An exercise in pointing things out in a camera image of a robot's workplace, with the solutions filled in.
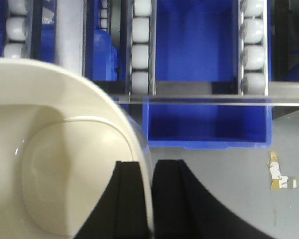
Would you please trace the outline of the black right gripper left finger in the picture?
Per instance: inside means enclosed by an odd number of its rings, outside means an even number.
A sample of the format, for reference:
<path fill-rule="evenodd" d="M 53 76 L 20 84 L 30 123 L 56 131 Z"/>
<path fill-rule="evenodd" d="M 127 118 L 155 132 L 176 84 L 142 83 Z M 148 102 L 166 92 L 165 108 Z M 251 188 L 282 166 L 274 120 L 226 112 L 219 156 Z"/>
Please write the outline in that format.
<path fill-rule="evenodd" d="M 76 239 L 148 239 L 146 201 L 138 162 L 117 161 L 112 177 Z"/>

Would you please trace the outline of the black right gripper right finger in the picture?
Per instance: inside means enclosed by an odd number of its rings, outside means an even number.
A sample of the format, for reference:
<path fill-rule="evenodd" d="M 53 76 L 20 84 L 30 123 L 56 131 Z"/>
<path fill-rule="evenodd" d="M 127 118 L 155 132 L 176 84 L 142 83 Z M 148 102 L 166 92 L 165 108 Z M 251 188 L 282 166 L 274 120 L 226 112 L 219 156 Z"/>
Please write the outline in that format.
<path fill-rule="evenodd" d="M 157 239 L 268 239 L 226 208 L 183 160 L 159 160 L 152 180 Z"/>

